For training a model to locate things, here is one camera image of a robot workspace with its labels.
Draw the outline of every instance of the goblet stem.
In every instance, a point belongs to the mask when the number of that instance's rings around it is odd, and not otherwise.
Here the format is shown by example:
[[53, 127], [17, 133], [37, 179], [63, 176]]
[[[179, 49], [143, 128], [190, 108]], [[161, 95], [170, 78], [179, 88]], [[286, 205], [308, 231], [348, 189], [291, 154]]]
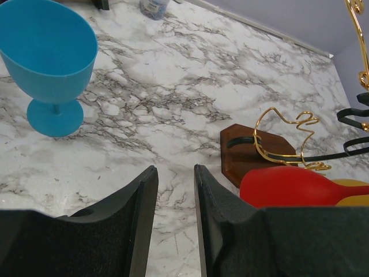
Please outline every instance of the goblet stem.
[[55, 114], [60, 114], [60, 105], [52, 105], [52, 110]]

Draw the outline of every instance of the blue goblet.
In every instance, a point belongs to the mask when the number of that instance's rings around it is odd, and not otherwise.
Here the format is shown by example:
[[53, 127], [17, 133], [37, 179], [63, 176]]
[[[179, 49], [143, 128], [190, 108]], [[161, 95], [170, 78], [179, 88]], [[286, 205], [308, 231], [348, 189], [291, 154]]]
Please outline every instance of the blue goblet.
[[33, 98], [31, 126], [51, 137], [83, 122], [76, 98], [91, 78], [97, 40], [76, 12], [51, 0], [9, 0], [0, 5], [0, 55], [16, 84]]

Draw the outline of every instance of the goblet rim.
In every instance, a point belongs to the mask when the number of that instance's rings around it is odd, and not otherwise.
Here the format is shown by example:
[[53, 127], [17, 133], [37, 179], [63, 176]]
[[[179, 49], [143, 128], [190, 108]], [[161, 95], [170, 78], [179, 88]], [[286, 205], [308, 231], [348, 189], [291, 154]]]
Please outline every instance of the goblet rim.
[[[26, 68], [25, 66], [21, 65], [20, 63], [16, 62], [14, 59], [12, 59], [8, 55], [6, 55], [5, 52], [2, 51], [1, 49], [0, 49], [0, 54], [3, 55], [3, 56], [5, 56], [7, 59], [9, 59], [12, 63], [14, 63], [15, 65], [19, 66], [20, 68], [22, 68], [22, 69], [24, 69], [24, 70], [26, 70], [28, 72], [31, 72], [31, 73], [34, 73], [34, 74], [38, 74], [38, 75], [41, 75], [41, 76], [46, 76], [46, 77], [60, 77], [60, 78], [62, 78], [62, 77], [70, 77], [70, 76], [73, 76], [73, 75], [79, 74], [80, 72], [85, 71], [87, 68], [89, 68], [91, 66], [91, 64], [94, 64], [95, 63], [95, 59], [97, 57], [97, 53], [99, 52], [99, 42], [97, 40], [95, 31], [93, 30], [93, 28], [91, 27], [91, 25], [87, 22], [87, 20], [83, 18], [83, 16], [81, 16], [79, 13], [75, 12], [71, 8], [65, 6], [65, 5], [63, 5], [61, 3], [52, 1], [52, 0], [39, 0], [39, 1], [50, 2], [52, 5], [57, 5], [57, 6], [59, 6], [62, 9], [68, 10], [69, 12], [73, 13], [75, 16], [78, 16], [79, 18], [81, 18], [82, 21], [84, 22], [84, 24], [87, 25], [87, 27], [91, 30], [91, 32], [93, 34], [93, 37], [95, 38], [94, 39], [94, 41], [95, 41], [95, 54], [94, 54], [93, 58], [91, 59], [90, 63], [88, 63], [84, 68], [82, 68], [80, 70], [77, 70], [77, 71], [75, 71], [73, 73], [69, 73], [69, 74], [45, 74], [45, 73], [42, 73], [42, 72], [37, 72], [35, 70], [31, 70], [31, 69]], [[9, 5], [9, 3], [11, 3], [11, 1], [6, 1], [6, 2], [4, 2], [1, 5], [2, 6]]]

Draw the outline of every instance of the marble table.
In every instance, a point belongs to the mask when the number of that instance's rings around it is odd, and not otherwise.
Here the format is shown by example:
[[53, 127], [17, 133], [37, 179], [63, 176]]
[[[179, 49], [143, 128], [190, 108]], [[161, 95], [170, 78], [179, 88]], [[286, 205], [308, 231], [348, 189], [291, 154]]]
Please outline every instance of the marble table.
[[[193, 168], [220, 172], [219, 132], [254, 126], [275, 106], [287, 118], [321, 118], [307, 155], [342, 150], [358, 137], [336, 120], [349, 107], [332, 61], [189, 3], [171, 2], [164, 20], [144, 17], [137, 0], [111, 11], [70, 5], [99, 40], [95, 70], [79, 100], [80, 130], [53, 139], [27, 122], [30, 102], [0, 61], [0, 208], [72, 214], [159, 169], [147, 276], [200, 276]], [[298, 148], [305, 134], [268, 116], [262, 130]], [[329, 178], [368, 181], [366, 156], [330, 162]]]

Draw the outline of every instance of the hexagonal wooden base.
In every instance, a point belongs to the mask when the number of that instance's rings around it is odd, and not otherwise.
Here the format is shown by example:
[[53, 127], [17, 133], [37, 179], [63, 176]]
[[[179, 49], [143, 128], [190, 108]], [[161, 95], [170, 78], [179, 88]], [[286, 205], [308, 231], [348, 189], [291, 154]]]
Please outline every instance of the hexagonal wooden base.
[[[228, 149], [226, 144], [236, 137], [252, 136], [254, 128], [234, 124], [220, 132], [221, 172], [237, 188], [243, 177], [252, 169], [282, 166], [265, 160], [253, 144], [240, 144]], [[263, 148], [276, 154], [295, 155], [296, 151], [287, 140], [275, 134], [258, 131]]]

